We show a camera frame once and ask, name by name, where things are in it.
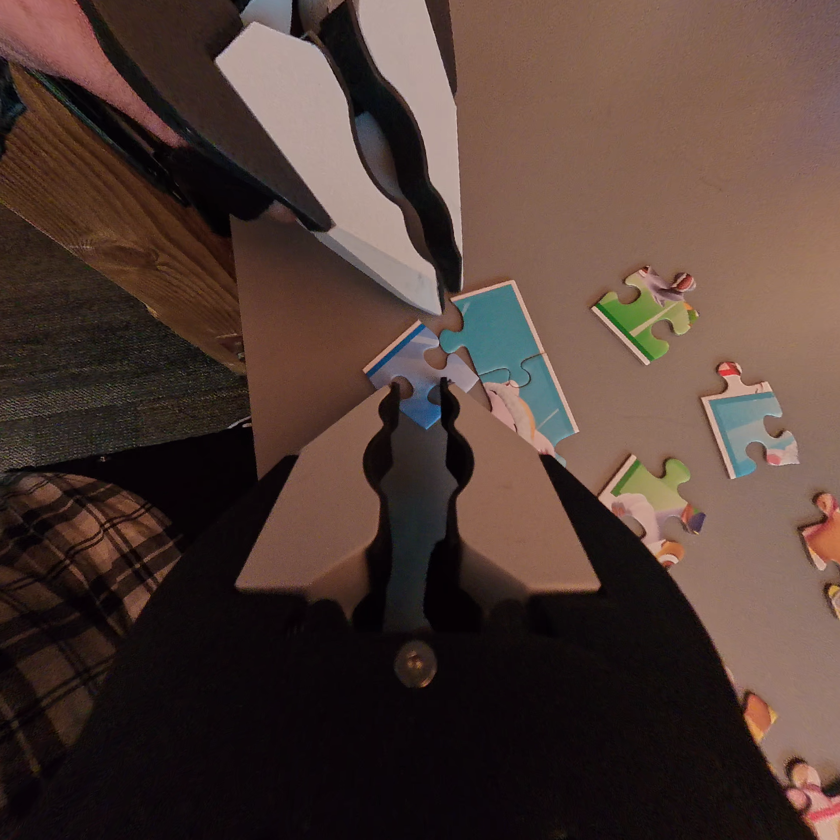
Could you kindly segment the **wooden pillar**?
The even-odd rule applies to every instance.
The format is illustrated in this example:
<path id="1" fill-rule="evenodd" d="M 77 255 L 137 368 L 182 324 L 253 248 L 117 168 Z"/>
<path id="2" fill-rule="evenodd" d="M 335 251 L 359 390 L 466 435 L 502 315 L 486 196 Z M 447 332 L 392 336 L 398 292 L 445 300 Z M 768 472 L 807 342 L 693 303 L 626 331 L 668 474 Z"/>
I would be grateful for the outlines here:
<path id="1" fill-rule="evenodd" d="M 148 183 L 39 80 L 10 72 L 26 111 L 2 157 L 2 204 L 244 375 L 230 239 Z"/>

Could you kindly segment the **person's left hand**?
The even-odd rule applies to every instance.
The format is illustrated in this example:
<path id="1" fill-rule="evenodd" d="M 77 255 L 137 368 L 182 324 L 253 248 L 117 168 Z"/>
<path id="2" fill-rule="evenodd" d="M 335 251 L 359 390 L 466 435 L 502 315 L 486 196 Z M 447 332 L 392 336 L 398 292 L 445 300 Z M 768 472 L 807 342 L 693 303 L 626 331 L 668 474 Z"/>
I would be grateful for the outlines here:
<path id="1" fill-rule="evenodd" d="M 77 84 L 172 148 L 187 146 L 117 72 L 75 1 L 2 1 L 1 56 Z"/>

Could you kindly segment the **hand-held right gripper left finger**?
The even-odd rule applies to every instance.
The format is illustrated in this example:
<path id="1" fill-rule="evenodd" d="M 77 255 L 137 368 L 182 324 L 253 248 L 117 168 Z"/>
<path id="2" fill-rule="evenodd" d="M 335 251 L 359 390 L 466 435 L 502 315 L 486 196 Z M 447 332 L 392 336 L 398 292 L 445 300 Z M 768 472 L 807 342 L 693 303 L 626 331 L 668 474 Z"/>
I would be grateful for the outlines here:
<path id="1" fill-rule="evenodd" d="M 355 629 L 383 629 L 398 385 L 369 396 L 304 447 L 236 580 L 247 594 L 336 602 Z"/>

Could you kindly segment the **jigsaw puzzle pieces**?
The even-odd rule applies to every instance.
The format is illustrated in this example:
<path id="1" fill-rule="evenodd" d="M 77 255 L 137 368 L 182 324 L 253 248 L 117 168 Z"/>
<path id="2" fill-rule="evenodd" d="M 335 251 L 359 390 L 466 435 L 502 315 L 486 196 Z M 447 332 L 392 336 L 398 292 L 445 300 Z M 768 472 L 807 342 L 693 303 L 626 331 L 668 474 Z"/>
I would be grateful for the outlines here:
<path id="1" fill-rule="evenodd" d="M 697 320 L 697 310 L 686 299 L 696 282 L 687 273 L 664 279 L 645 266 L 628 276 L 624 285 L 637 291 L 635 299 L 622 301 L 610 291 L 592 311 L 643 364 L 651 364 L 669 349 L 668 341 L 654 335 L 656 324 L 667 322 L 673 334 L 682 335 Z M 764 459 L 771 466 L 798 464 L 795 436 L 788 431 L 773 436 L 767 431 L 765 419 L 783 414 L 770 384 L 745 384 L 741 366 L 732 361 L 720 363 L 717 373 L 726 383 L 725 390 L 703 396 L 701 402 L 728 477 L 734 480 L 753 473 L 755 463 L 748 454 L 753 444 L 762 446 Z M 698 533 L 706 520 L 704 512 L 679 494 L 689 478 L 689 469 L 677 458 L 667 459 L 663 475 L 654 476 L 631 455 L 599 495 L 613 514 L 635 520 L 643 531 L 643 544 L 666 568 L 680 562 L 685 551 L 680 543 L 663 537 L 665 521 L 677 518 L 684 530 Z M 827 793 L 819 774 L 802 761 L 791 765 L 789 780 L 786 793 L 814 835 L 838 838 L 838 794 Z"/>

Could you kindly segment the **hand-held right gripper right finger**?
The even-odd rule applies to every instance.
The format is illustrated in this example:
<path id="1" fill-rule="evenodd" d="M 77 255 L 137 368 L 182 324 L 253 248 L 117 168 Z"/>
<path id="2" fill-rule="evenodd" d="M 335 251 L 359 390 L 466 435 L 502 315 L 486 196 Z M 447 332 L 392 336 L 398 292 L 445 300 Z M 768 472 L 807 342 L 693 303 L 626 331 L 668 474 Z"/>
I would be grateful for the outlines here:
<path id="1" fill-rule="evenodd" d="M 600 582 L 550 480 L 560 467 L 459 387 L 442 382 L 445 466 L 455 481 L 430 556 L 425 617 L 477 631 L 501 603 L 597 592 Z"/>

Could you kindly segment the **blue rainbow puzzle piece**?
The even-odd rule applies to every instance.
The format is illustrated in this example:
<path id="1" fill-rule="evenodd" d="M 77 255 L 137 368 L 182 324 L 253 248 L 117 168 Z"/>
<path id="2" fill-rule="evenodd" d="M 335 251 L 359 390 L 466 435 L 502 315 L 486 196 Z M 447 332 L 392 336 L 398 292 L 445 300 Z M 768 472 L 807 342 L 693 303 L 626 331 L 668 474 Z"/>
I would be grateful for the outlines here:
<path id="1" fill-rule="evenodd" d="M 557 444 L 579 431 L 553 368 L 543 353 L 523 360 L 521 368 L 528 382 L 517 385 L 512 373 L 498 369 L 480 374 L 490 411 L 511 431 L 566 467 Z"/>

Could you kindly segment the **person's plaid shirt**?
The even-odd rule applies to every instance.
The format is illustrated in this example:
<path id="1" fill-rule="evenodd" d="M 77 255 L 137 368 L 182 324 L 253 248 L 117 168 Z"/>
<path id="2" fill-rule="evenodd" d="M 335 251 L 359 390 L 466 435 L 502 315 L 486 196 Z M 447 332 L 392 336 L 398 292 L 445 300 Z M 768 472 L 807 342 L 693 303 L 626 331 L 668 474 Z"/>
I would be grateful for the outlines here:
<path id="1" fill-rule="evenodd" d="M 181 556 L 171 520 L 127 490 L 2 474 L 2 838 L 63 764 L 121 642 Z"/>

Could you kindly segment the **grey desk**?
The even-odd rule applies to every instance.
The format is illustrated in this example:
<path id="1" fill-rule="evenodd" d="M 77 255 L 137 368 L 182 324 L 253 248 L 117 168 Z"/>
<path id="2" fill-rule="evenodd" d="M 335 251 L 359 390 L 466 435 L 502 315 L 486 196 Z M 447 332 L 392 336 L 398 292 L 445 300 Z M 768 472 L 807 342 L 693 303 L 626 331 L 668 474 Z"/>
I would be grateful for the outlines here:
<path id="1" fill-rule="evenodd" d="M 469 288 L 519 283 L 581 432 L 561 489 L 628 449 L 674 455 L 709 533 L 615 592 L 542 599 L 536 630 L 434 635 L 399 686 L 401 638 L 304 633 L 274 698 L 279 838 L 812 838 L 753 744 L 717 648 L 780 713 L 778 768 L 838 771 L 838 621 L 795 534 L 838 489 L 838 2 L 455 2 Z M 643 364 L 592 307 L 650 266 L 698 313 Z M 796 465 L 730 479 L 703 396 L 732 361 L 768 382 Z"/>

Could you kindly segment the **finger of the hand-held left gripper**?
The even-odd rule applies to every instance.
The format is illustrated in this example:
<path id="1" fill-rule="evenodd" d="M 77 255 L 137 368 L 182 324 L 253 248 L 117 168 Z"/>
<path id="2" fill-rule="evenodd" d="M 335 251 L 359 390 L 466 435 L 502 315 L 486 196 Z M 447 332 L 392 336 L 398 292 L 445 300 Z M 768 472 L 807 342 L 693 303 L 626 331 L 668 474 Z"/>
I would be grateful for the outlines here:
<path id="1" fill-rule="evenodd" d="M 328 2 L 322 44 L 390 155 L 385 190 L 413 211 L 441 288 L 463 286 L 455 97 L 425 2 Z"/>
<path id="2" fill-rule="evenodd" d="M 313 236 L 396 297 L 440 314 L 436 270 L 365 167 L 350 100 L 324 52 L 252 23 L 215 62 L 329 216 Z"/>

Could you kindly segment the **light blue stripe-edged puzzle piece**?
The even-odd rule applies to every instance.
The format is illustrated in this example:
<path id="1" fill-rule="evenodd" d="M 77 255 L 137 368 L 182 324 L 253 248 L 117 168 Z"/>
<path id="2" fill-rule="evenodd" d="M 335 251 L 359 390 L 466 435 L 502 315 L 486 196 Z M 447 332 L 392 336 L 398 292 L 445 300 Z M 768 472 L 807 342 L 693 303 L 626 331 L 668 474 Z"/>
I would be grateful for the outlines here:
<path id="1" fill-rule="evenodd" d="M 417 321 L 363 370 L 376 390 L 390 386 L 398 377 L 407 380 L 413 393 L 401 401 L 401 411 L 423 429 L 440 420 L 440 405 L 431 402 L 429 396 L 443 378 L 464 392 L 469 392 L 479 381 L 478 375 L 454 353 L 447 356 L 442 370 L 434 368 L 425 358 L 426 352 L 432 349 L 439 349 L 438 336 Z"/>

